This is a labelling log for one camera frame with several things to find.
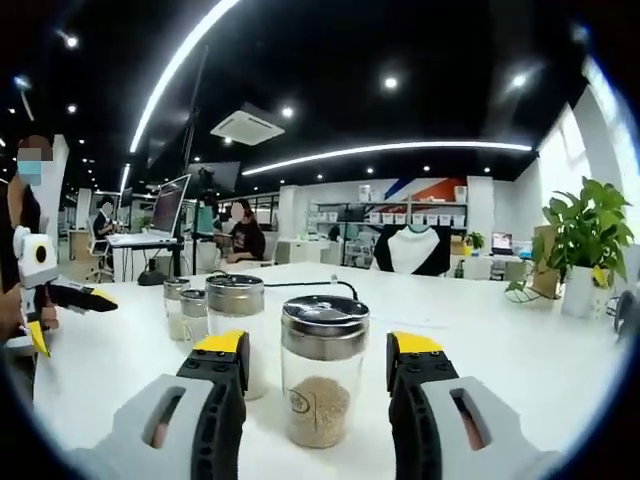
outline black cable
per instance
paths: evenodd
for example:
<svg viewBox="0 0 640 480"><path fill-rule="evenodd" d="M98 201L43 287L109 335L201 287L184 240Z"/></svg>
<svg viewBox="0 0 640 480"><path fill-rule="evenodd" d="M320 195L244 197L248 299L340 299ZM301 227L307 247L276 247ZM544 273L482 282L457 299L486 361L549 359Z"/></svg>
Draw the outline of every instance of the black cable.
<svg viewBox="0 0 640 480"><path fill-rule="evenodd" d="M214 270L211 272L212 275L216 273L221 273L224 277L230 277L231 275L224 270ZM342 280L338 280L335 282L295 282L295 283L265 283L265 287L269 288L278 288L278 287L314 287L317 285L344 285L345 287L349 287L351 289L351 293L353 295L353 299L358 301L358 292L355 287L348 282L343 282Z"/></svg>
<svg viewBox="0 0 640 480"><path fill-rule="evenodd" d="M353 294L353 299L358 301L358 292L350 283L337 281L337 282L302 282L302 283L265 283L265 287L313 287L316 285L344 285L345 287L349 287L351 289L351 293Z"/></svg>

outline laptop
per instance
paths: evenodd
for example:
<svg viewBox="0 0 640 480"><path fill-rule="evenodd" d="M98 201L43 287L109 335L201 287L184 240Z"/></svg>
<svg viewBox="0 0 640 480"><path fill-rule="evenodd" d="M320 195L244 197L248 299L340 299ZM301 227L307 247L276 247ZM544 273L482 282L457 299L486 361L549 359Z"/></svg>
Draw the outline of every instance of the laptop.
<svg viewBox="0 0 640 480"><path fill-rule="evenodd" d="M493 255L513 255L513 234L493 232L491 234L491 253Z"/></svg>
<svg viewBox="0 0 640 480"><path fill-rule="evenodd" d="M151 225L147 233L129 233L109 235L107 240L112 246L171 244L177 242L173 236L176 222L180 217L180 208L187 191L190 174L160 186L160 191L153 206Z"/></svg>

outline face mask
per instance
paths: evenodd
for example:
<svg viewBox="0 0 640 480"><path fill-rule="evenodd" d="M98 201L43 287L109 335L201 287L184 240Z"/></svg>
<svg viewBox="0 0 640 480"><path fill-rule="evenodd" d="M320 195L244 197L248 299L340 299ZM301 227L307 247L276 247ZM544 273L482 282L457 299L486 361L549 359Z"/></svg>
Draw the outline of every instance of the face mask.
<svg viewBox="0 0 640 480"><path fill-rule="evenodd" d="M42 182L42 162L38 160L19 160L18 173L20 179L33 186L39 186Z"/></svg>

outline gray gripper housing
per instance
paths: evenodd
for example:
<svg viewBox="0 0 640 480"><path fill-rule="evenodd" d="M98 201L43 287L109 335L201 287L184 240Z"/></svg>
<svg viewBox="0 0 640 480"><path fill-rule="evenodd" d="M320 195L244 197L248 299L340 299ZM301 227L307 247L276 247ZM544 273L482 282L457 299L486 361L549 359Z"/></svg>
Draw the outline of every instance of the gray gripper housing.
<svg viewBox="0 0 640 480"><path fill-rule="evenodd" d="M72 458L90 478L99 480L187 480L192 478L192 448L200 412L214 389L208 380L161 375L124 404L113 429L92 450ZM176 396L161 448L150 446L156 426Z"/></svg>
<svg viewBox="0 0 640 480"><path fill-rule="evenodd" d="M559 460L557 452L540 452L522 435L518 414L473 377L421 385L440 439L443 480L544 479ZM460 411L469 410L485 446L473 450Z"/></svg>

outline jar with grains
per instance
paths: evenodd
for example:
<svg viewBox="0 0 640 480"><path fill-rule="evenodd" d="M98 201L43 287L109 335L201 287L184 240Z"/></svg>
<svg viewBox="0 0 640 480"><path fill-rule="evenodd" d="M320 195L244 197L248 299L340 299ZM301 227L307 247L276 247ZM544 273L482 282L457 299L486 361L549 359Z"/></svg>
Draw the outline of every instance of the jar with grains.
<svg viewBox="0 0 640 480"><path fill-rule="evenodd" d="M184 290L180 294L184 339L196 344L208 334L204 290Z"/></svg>
<svg viewBox="0 0 640 480"><path fill-rule="evenodd" d="M369 309L314 295L282 308L282 392L292 442L328 448L346 436L369 335Z"/></svg>
<svg viewBox="0 0 640 480"><path fill-rule="evenodd" d="M264 283L257 277L234 274L208 277L205 285L209 334L249 333L249 385L244 399L258 399L267 393Z"/></svg>
<svg viewBox="0 0 640 480"><path fill-rule="evenodd" d="M191 283L186 278L167 278L164 281L164 310L172 340L184 340L180 294L189 288Z"/></svg>

